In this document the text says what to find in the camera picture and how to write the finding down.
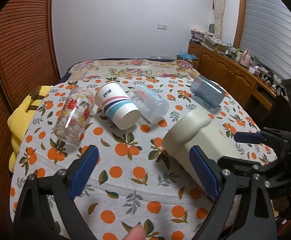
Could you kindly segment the person's hand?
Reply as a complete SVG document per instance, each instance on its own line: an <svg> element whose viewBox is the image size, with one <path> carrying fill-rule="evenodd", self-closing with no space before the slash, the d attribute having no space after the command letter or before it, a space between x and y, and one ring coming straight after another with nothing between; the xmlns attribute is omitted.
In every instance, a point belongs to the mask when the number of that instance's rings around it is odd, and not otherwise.
<svg viewBox="0 0 291 240"><path fill-rule="evenodd" d="M141 224L134 226L129 233L123 238L123 240L145 240L146 233Z"/></svg>

